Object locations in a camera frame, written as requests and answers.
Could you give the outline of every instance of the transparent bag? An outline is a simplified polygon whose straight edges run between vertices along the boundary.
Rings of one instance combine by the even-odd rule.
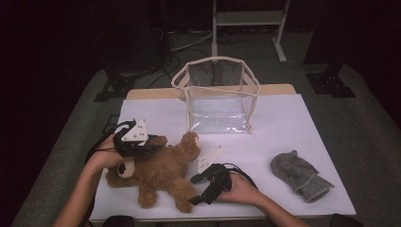
[[[252,133],[260,85],[248,65],[228,57],[192,61],[171,85],[186,101],[187,129],[197,133]]]

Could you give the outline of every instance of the metal stand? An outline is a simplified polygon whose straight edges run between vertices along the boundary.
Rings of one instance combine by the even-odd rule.
[[[346,87],[339,78],[341,68],[341,61],[333,61],[322,73],[306,74],[315,94],[331,95],[332,97],[355,97],[351,88]]]
[[[218,12],[217,0],[214,0],[212,56],[218,56],[218,26],[278,25],[277,37],[272,38],[272,41],[279,61],[281,63],[287,62],[280,41],[288,15],[289,2],[290,0],[286,0],[283,10]]]
[[[115,63],[108,63],[104,67],[108,80],[101,93],[97,93],[94,102],[108,101],[109,98],[126,97],[127,93],[133,89],[137,79],[153,74],[158,70],[154,67],[149,70],[138,70],[127,68],[120,69]]]

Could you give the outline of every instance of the brown teddy bear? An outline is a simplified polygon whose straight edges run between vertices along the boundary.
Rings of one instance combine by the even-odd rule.
[[[157,136],[147,140],[146,145],[165,146],[145,157],[134,158],[134,172],[128,178],[118,176],[117,166],[109,168],[106,175],[109,186],[139,187],[138,203],[142,208],[150,208],[156,202],[156,190],[165,190],[174,198],[176,207],[183,213],[192,211],[188,201],[197,192],[192,183],[186,180],[188,164],[198,158],[201,148],[195,132],[183,135],[181,143],[166,146],[165,136]]]

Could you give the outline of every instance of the white tabletop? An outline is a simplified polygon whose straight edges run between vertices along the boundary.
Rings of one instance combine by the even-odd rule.
[[[178,98],[125,100],[119,122],[133,118],[137,121],[146,119],[148,133],[165,135],[171,145],[178,144],[186,131],[186,106]],[[295,216],[356,214],[301,95],[259,96],[251,124],[253,134],[200,134],[200,156],[223,146],[215,163],[239,166],[253,178],[260,191]],[[272,158],[293,149],[298,151],[299,157],[320,171],[319,176],[335,186],[319,201],[306,203],[304,198],[271,173]],[[189,180],[196,173],[197,162],[194,162],[186,178]],[[195,185],[199,194],[208,184],[204,182]],[[142,209],[137,203],[137,187],[110,188],[102,177],[91,220],[102,220],[113,215],[154,221],[264,217],[259,210],[249,205],[216,201],[211,205],[201,203],[194,207],[191,214],[184,214],[175,208],[174,200],[166,192],[158,191],[157,195],[154,207]]]

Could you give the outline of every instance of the gray fabric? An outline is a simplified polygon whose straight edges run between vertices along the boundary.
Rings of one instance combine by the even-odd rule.
[[[297,151],[278,154],[270,163],[271,171],[287,183],[306,202],[314,202],[325,196],[333,184],[318,176],[319,171],[308,161],[298,157]]]

